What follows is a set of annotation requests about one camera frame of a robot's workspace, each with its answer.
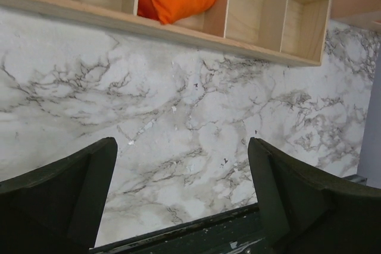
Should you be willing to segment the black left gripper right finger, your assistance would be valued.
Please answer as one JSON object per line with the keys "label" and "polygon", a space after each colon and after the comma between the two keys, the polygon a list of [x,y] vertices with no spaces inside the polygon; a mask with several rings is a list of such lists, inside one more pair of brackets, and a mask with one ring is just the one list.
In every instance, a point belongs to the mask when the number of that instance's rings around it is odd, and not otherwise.
{"label": "black left gripper right finger", "polygon": [[251,138],[249,166],[272,253],[380,253],[380,189]]}

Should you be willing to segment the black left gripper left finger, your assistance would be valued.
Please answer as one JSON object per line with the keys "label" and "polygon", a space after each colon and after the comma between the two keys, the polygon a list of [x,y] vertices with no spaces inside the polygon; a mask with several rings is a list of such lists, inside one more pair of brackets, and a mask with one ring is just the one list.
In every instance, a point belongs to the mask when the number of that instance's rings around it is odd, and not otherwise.
{"label": "black left gripper left finger", "polygon": [[106,137],[1,182],[1,253],[88,253],[94,247],[117,159]]}

